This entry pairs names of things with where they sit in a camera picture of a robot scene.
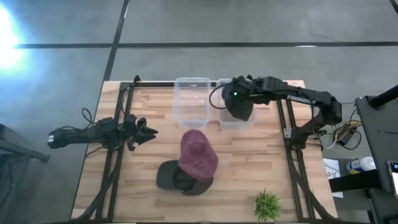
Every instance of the clear plastic container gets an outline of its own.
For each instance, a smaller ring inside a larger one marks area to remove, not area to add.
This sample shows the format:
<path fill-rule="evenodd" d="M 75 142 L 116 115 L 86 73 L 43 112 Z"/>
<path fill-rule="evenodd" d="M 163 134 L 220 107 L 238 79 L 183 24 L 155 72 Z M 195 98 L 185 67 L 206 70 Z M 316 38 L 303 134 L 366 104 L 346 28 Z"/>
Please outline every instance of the clear plastic container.
<path fill-rule="evenodd" d="M 210 121 L 208 78 L 178 78 L 174 84 L 173 120 L 180 128 L 200 129 Z"/>
<path fill-rule="evenodd" d="M 220 86 L 223 84 L 230 83 L 232 79 L 230 78 L 222 78 L 217 81 L 216 86 Z M 218 98 L 218 106 L 225 107 L 225 102 L 221 97 L 221 92 L 223 91 L 223 87 L 216 91 Z M 256 122 L 256 111 L 253 109 L 249 119 L 247 121 L 242 121 L 234 118 L 227 109 L 218 110 L 218 120 L 220 121 L 220 128 L 222 130 L 225 129 L 249 129 Z"/>

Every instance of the potted plant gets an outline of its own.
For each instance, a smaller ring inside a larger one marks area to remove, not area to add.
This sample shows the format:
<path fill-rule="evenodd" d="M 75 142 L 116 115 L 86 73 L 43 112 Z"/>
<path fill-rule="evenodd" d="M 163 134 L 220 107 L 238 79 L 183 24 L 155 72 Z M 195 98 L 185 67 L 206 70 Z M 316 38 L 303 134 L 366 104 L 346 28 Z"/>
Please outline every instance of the potted plant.
<path fill-rule="evenodd" d="M 266 222 L 268 219 L 276 221 L 281 208 L 278 196 L 266 189 L 260 191 L 254 199 L 254 214 L 258 222 Z"/>

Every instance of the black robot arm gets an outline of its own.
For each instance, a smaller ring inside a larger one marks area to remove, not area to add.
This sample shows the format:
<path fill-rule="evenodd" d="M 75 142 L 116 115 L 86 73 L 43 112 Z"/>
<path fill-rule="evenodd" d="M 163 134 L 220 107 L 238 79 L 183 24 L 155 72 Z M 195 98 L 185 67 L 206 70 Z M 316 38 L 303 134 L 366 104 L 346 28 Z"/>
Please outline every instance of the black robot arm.
<path fill-rule="evenodd" d="M 113 118 L 104 118 L 85 129 L 57 128 L 50 132 L 47 145 L 52 149 L 58 149 L 69 144 L 98 142 L 108 149 L 116 149 L 121 140 L 127 140 L 128 149 L 134 151 L 135 143 L 141 145 L 150 141 L 157 133 L 158 131 L 147 127 L 145 118 L 137 121 L 136 116 L 129 114 L 121 125 Z"/>
<path fill-rule="evenodd" d="M 266 104 L 275 100 L 292 100 L 319 107 L 319 113 L 301 127 L 285 129 L 284 134 L 292 140 L 293 148 L 305 148 L 309 135 L 325 125 L 336 125 L 341 122 L 341 103 L 327 91 L 309 90 L 288 85 L 274 77 L 252 79 L 250 76 L 233 78 L 222 91 L 226 109 L 235 118 L 247 121 L 253 104 Z"/>

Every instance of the wooden table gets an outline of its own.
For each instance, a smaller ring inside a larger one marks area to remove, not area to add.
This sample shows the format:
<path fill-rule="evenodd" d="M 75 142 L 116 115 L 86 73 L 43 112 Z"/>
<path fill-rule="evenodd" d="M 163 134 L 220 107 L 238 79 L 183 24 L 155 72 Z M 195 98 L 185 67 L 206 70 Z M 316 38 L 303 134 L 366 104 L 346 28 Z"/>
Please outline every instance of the wooden table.
<path fill-rule="evenodd" d="M 289 84 L 304 87 L 303 81 L 289 81 Z M 114 115 L 119 85 L 120 82 L 104 83 L 97 120 Z M 159 134 L 138 146 L 135 152 L 125 147 L 115 222 L 256 222 L 253 200 L 264 188 L 277 194 L 282 202 L 278 221 L 297 221 L 275 102 L 269 106 L 257 105 L 257 122 L 245 131 L 221 131 L 217 111 L 212 111 L 213 119 L 202 131 L 217 153 L 219 165 L 213 185 L 203 195 L 187 197 L 158 189 L 157 169 L 162 162 L 179 158 L 181 137 L 187 131 L 173 122 L 172 101 L 172 87 L 134 88 L 131 113 L 144 115 L 148 127 Z M 299 103 L 293 106 L 297 125 L 301 126 L 310 119 L 310 109 Z M 98 146 L 90 144 L 88 151 Z M 105 157 L 103 149 L 86 158 L 72 218 L 78 217 L 98 193 Z M 320 148 L 308 145 L 304 160 L 312 192 L 336 217 Z M 300 197 L 307 214 L 303 194 Z"/>

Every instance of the concrete floor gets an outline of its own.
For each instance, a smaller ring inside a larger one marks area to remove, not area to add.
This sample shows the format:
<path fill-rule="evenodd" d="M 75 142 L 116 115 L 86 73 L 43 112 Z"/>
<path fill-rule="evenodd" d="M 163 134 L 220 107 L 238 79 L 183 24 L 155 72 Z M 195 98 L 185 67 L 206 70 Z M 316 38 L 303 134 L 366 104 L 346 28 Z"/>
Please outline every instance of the concrete floor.
<path fill-rule="evenodd" d="M 3 0 L 0 5 L 9 11 L 18 43 L 75 44 L 112 43 L 122 4 Z M 120 42 L 398 41 L 397 24 L 388 0 L 130 0 Z M 86 146 L 50 150 L 47 135 L 60 126 L 86 125 L 80 110 L 95 112 L 110 49 L 16 52 L 19 61 L 0 68 L 0 123 L 51 158 L 48 164 L 30 163 L 8 223 L 65 221 Z M 396 85 L 397 64 L 398 46 L 119 49 L 110 80 L 132 80 L 136 74 L 143 80 L 272 75 L 305 80 L 307 88 L 351 102 Z M 345 119 L 353 110 L 353 105 L 344 105 Z M 325 157 L 334 158 L 369 154 L 365 140 L 354 151 L 324 150 Z"/>

